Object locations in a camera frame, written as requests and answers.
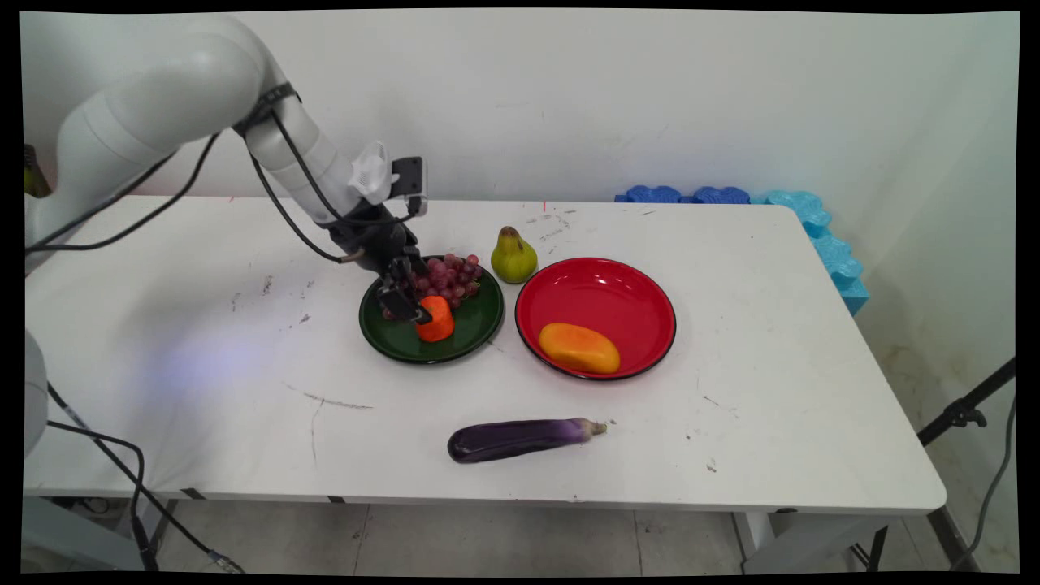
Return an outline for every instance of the table leg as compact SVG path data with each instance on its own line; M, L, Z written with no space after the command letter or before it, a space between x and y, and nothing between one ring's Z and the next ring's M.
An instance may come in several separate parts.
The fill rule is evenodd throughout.
M22 498L22 538L92 566L145 568L133 540L43 498Z
M736 516L737 533L747 557L744 562L746 575L804 570L895 519L889 516L773 514L771 523L769 515L761 512Z

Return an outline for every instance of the floor tile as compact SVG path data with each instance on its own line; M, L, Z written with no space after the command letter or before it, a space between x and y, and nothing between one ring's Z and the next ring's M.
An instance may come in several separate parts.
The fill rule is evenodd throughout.
M873 536L860 541L860 546L867 553L874 542ZM885 545L882 549L881 564L878 566L881 571L896 570L928 570L910 532L907 530L903 519L892 523L888 527L888 534L885 536ZM827 560L805 573L859 573L864 567L853 554L846 550L838 554L831 555Z
M69 557L22 542L22 573L64 573L72 562Z
M939 537L935 535L928 516L907 516L903 518L903 524L910 533L925 570L948 570L950 559L939 544Z
M357 575L639 576L632 513L491 506L372 506Z
M365 506L286 502L181 501L174 514L197 538L248 573L353 575ZM219 573L180 532L166 527L163 570Z
M740 575L732 514L635 512L644 577Z

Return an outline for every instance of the carrot piece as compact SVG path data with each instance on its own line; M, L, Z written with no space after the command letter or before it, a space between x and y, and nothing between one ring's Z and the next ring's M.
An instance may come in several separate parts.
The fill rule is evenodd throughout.
M431 316L434 317L430 323L415 326L420 339L432 344L446 339L454 333L454 317L451 316L451 307L444 297L439 295L425 297L419 301L419 304L425 307Z

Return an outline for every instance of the red bowl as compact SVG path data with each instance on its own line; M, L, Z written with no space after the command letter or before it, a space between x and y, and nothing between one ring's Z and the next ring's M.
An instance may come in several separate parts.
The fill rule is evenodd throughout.
M660 286L640 271L605 258L570 258L535 273L516 304L517 331L552 367L589 380L620 380L650 370L675 340L675 310ZM550 323L569 323L606 335L621 354L614 374L579 372L553 361L538 345Z

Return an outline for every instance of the mango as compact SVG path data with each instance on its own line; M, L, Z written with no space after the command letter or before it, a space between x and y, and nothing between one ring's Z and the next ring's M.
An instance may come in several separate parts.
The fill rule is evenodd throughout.
M567 323L550 323L538 334L538 345L553 361L579 372L614 374L621 354L605 335Z

